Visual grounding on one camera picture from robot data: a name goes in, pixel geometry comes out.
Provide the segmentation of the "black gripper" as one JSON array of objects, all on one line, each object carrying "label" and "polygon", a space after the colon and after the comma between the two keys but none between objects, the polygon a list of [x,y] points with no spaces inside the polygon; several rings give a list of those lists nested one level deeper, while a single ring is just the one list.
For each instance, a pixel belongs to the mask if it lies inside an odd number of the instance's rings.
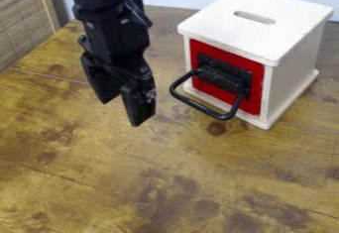
[{"label": "black gripper", "polygon": [[143,0],[75,0],[74,12],[84,25],[79,43],[87,81],[103,104],[122,93],[131,126],[138,127],[156,109],[156,89],[139,87],[152,84],[144,59],[152,23]]}]

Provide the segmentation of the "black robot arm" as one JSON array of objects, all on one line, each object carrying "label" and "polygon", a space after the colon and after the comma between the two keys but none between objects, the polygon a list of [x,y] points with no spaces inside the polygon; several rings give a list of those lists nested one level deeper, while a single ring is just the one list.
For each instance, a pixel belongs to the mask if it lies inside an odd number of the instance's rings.
[{"label": "black robot arm", "polygon": [[156,87],[144,58],[150,47],[143,0],[75,0],[75,16],[84,25],[79,44],[88,83],[100,102],[123,100],[132,126],[154,115]]}]

